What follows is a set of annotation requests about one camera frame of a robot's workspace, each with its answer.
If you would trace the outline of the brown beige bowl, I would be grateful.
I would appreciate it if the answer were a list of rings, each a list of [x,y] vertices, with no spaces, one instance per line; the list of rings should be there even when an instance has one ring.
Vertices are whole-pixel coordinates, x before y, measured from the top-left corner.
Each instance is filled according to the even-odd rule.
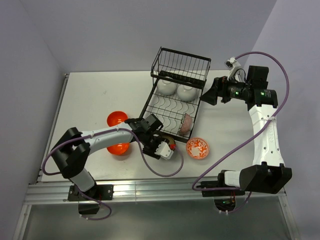
[[[171,137],[170,135],[167,135],[167,134],[163,134],[162,137],[169,141],[168,145],[172,150],[175,149],[176,142],[173,137]]]

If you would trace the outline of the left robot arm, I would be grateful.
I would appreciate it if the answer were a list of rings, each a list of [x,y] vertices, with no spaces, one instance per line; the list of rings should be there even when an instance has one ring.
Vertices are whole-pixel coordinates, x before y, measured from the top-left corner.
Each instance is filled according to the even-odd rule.
[[[85,169],[89,155],[101,149],[120,144],[139,142],[142,152],[150,157],[169,159],[172,156],[169,140],[157,134],[163,124],[154,115],[129,118],[114,127],[79,131],[68,129],[52,149],[52,158],[60,173],[79,189],[79,194],[91,200],[98,194],[96,181]]]

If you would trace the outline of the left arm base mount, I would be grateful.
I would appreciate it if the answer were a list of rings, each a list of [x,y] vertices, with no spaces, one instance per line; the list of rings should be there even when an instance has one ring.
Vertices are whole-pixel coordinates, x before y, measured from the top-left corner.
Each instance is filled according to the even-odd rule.
[[[102,201],[113,199],[114,186],[112,184],[95,184],[88,191],[80,191],[78,186],[69,188],[67,201],[78,202],[78,213],[82,216],[96,215]]]

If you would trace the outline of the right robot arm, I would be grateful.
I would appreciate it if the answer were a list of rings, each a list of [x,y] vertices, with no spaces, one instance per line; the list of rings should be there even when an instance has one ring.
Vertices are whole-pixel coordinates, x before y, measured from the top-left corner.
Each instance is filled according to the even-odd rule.
[[[232,99],[242,100],[249,112],[254,142],[252,165],[240,171],[222,170],[218,179],[210,186],[222,195],[232,190],[266,194],[278,193],[292,178],[292,169],[285,166],[278,140],[278,97],[275,90],[268,89],[269,68],[251,65],[245,82],[234,76],[216,77],[211,88],[200,98],[216,105]]]

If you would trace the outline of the black white patterned bowl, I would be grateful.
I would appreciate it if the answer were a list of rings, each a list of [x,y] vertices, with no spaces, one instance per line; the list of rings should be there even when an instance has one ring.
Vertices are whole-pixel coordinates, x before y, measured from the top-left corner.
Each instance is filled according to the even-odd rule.
[[[178,131],[179,135],[186,135],[188,132],[191,131],[193,126],[193,119],[188,113],[184,113],[181,119],[181,126]]]

